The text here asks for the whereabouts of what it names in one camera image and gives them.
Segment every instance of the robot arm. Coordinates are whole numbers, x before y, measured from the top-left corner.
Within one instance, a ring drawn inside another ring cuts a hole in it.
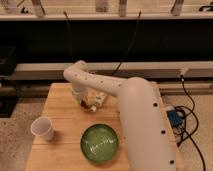
[[[89,74],[86,69],[86,63],[79,61],[64,71],[64,77],[77,94],[83,95],[88,86],[118,98],[132,171],[176,171],[175,155],[151,84],[138,77],[122,79]]]

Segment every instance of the wooden tabletop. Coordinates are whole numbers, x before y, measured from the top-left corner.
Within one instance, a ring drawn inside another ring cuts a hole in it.
[[[159,95],[160,104],[163,104],[157,85],[153,83]],[[95,96],[91,90],[89,101]],[[163,111],[165,124],[170,136],[171,146],[176,154],[179,171],[183,171],[183,162],[175,143],[171,127]],[[46,142],[38,137],[34,139],[31,153],[27,162],[26,171],[130,171],[125,142],[122,135],[120,120],[117,111],[117,99],[109,96],[103,107],[96,113],[79,107],[71,94],[71,84],[54,83],[42,112],[48,116],[55,131],[51,142]],[[119,138],[119,150],[115,157],[103,165],[94,165],[85,159],[80,149],[80,140],[84,131],[93,124],[103,123],[111,126]]]

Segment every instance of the green bowl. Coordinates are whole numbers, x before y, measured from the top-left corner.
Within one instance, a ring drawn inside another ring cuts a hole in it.
[[[82,135],[82,153],[95,164],[102,164],[111,160],[117,149],[118,137],[116,132],[108,125],[92,125]]]

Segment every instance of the white cup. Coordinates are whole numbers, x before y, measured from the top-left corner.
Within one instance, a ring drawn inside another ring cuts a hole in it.
[[[31,124],[31,133],[35,136],[43,138],[46,141],[52,140],[54,131],[51,120],[44,116],[37,118]]]

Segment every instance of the cable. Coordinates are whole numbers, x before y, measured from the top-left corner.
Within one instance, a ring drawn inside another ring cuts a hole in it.
[[[73,51],[72,51],[72,42],[71,42],[71,33],[70,33],[70,23],[69,23],[69,17],[67,15],[67,12],[64,11],[63,14],[65,15],[66,17],[66,20],[67,20],[67,32],[68,32],[68,48],[69,48],[69,53],[70,53],[70,56],[71,56],[71,60],[72,60],[72,63],[74,63],[74,58],[73,58]]]
[[[133,44],[134,44],[134,42],[135,42],[136,35],[137,35],[138,24],[139,24],[139,22],[140,22],[140,18],[141,18],[141,11],[139,11],[139,13],[138,13],[138,19],[137,19],[137,22],[136,22],[136,25],[135,25],[135,31],[134,31],[134,33],[133,33],[133,37],[132,37],[131,41],[129,42],[129,45],[128,45],[128,47],[127,47],[127,50],[126,50],[124,56],[122,57],[120,63],[119,63],[118,66],[117,66],[117,68],[112,72],[111,76],[115,75],[116,72],[119,70],[120,66],[121,66],[122,63],[125,61],[127,55],[129,54],[130,49],[131,49],[132,46],[133,46]]]
[[[186,113],[185,111],[182,109],[182,108],[175,108],[175,110],[177,111],[177,113],[181,113],[182,114],[182,118],[183,118],[183,127],[186,129],[186,121],[187,121],[187,118],[186,118]],[[180,142],[177,144],[178,146],[181,145],[181,143],[184,141],[183,138],[184,137],[184,132],[181,131],[181,135],[180,135]]]
[[[197,152],[199,153],[201,161],[202,161],[203,171],[206,171],[206,163],[205,163],[205,159],[203,157],[203,154],[202,154],[201,150],[199,149],[198,145],[196,144],[194,139],[191,137],[191,135],[186,131],[186,129],[184,129],[183,127],[181,127],[181,129],[183,129],[183,131],[187,134],[187,136],[189,137],[189,139],[192,141],[193,145],[197,149]]]
[[[178,106],[178,107],[175,107],[175,110],[179,110],[179,109],[181,109],[181,108],[185,108],[185,109],[187,109],[187,110],[189,110],[189,111],[191,111],[191,109],[190,108],[188,108],[188,107],[186,107],[186,106]],[[197,117],[197,115],[194,113],[194,112],[192,112],[192,113],[190,113],[190,114],[192,114],[193,116],[194,116],[194,118],[195,118],[195,121],[196,121],[196,126],[195,126],[195,128],[190,132],[190,136],[192,136],[197,130],[198,130],[198,127],[199,127],[199,120],[198,120],[198,117]],[[190,115],[190,114],[185,114],[185,116],[184,116],[184,121],[185,121],[185,125],[184,126],[182,126],[182,127],[184,127],[184,129],[186,129],[186,120],[187,120],[187,117]],[[189,137],[187,136],[187,137],[182,137],[182,139],[177,143],[177,145],[178,146],[180,146],[186,139],[188,139]]]
[[[187,95],[187,97],[191,100],[191,102],[192,102],[192,109],[191,109],[191,111],[188,113],[188,114],[190,114],[190,113],[192,113],[193,111],[194,111],[194,109],[195,109],[195,101],[194,101],[194,99],[189,95],[189,93],[187,92],[187,90],[186,90],[186,88],[185,88],[185,79],[184,79],[184,76],[183,75],[180,75],[180,78],[181,78],[181,83],[182,83],[182,87],[183,87],[183,91],[184,91],[184,93]]]
[[[16,7],[19,7],[21,4],[24,3],[24,1],[25,1],[25,0],[22,0],[21,2],[19,2],[19,3],[16,5]]]

